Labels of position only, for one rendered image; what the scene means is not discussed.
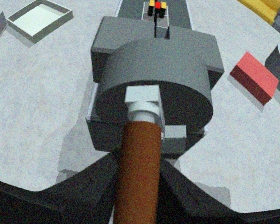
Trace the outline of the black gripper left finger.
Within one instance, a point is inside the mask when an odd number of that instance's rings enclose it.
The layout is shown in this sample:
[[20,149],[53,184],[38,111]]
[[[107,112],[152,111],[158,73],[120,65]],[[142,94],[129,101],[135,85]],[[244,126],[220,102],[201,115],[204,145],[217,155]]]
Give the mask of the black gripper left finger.
[[0,224],[108,224],[121,148],[42,192],[0,181]]

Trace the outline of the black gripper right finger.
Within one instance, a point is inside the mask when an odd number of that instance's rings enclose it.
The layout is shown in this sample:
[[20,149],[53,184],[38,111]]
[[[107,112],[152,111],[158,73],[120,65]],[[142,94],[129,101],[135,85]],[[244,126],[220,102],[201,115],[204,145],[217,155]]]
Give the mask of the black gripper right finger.
[[280,209],[234,212],[160,156],[156,224],[280,224]]

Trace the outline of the red rectangular block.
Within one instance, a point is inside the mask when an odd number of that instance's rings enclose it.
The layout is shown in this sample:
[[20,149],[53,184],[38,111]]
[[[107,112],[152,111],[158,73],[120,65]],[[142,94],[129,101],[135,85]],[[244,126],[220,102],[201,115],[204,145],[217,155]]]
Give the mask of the red rectangular block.
[[232,75],[246,91],[252,93],[260,104],[264,105],[273,99],[278,85],[277,77],[250,53],[245,52],[229,75]]

